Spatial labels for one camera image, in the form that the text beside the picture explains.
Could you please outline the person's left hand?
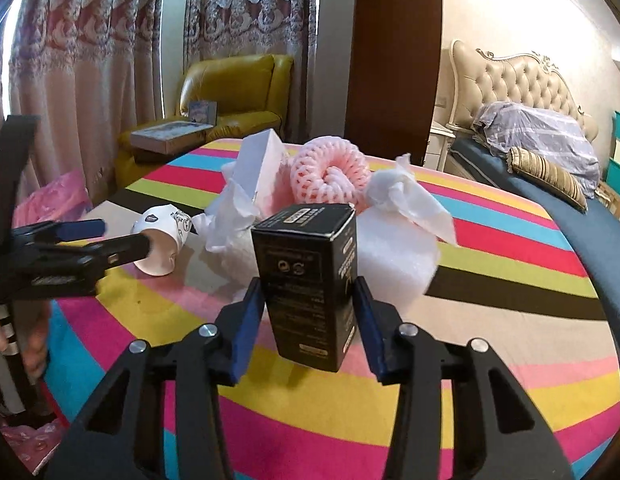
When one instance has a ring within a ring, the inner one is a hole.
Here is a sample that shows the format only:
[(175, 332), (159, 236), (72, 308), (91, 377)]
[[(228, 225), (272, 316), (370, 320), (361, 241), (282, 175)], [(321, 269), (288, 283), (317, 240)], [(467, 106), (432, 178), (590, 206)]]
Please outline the person's left hand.
[[(25, 321), (20, 335), (26, 337), (20, 344), (23, 365), (31, 382), (36, 382), (47, 366), (47, 338), (52, 307), (45, 301), (25, 301)], [(0, 352), (8, 349), (8, 339), (0, 326)]]

